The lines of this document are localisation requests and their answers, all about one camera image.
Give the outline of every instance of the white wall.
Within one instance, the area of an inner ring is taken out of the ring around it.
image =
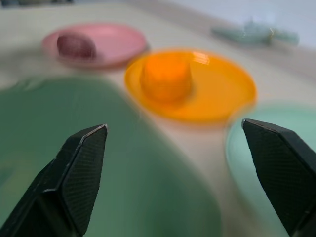
[[[316,48],[316,0],[169,0],[242,24],[251,17],[296,31],[301,45]]]

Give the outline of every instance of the light green plate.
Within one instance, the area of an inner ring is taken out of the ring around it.
[[[257,177],[246,136],[241,128],[242,119],[274,123],[293,130],[316,151],[316,109],[289,104],[261,105],[238,119],[227,136],[226,158],[241,193],[267,228],[277,237],[288,237]]]
[[[220,237],[212,194],[109,83],[27,80],[0,92],[0,226],[72,134],[106,123],[101,187],[85,237]]]

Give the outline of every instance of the orange cup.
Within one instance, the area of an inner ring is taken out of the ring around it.
[[[151,55],[144,62],[140,83],[144,94],[156,102],[181,102],[191,92],[190,63],[183,54]]]

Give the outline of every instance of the textured grip pad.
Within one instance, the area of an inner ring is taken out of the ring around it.
[[[245,119],[246,135],[259,181],[289,235],[316,201],[316,154],[293,131]]]
[[[62,185],[62,196],[78,233],[87,231],[103,165],[106,130],[87,137]]]

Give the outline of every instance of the plate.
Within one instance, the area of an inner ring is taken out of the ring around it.
[[[21,80],[0,91],[0,109],[0,226],[69,136],[106,123],[100,189],[85,237],[222,236],[212,190],[104,78]]]
[[[57,39],[64,33],[78,33],[89,37],[95,44],[97,58],[91,62],[61,60]],[[87,23],[57,30],[42,41],[44,51],[67,65],[98,68],[129,61],[147,49],[145,36],[133,27],[115,23]]]
[[[255,119],[285,127],[296,132],[316,151],[315,118],[316,109],[303,105],[287,103],[260,105],[237,119],[227,135],[226,159],[231,174],[243,197],[276,237],[288,237],[288,234],[259,182],[241,121]]]
[[[255,84],[242,68],[192,49],[144,55],[128,67],[125,84],[142,106],[182,122],[224,122],[256,100]]]

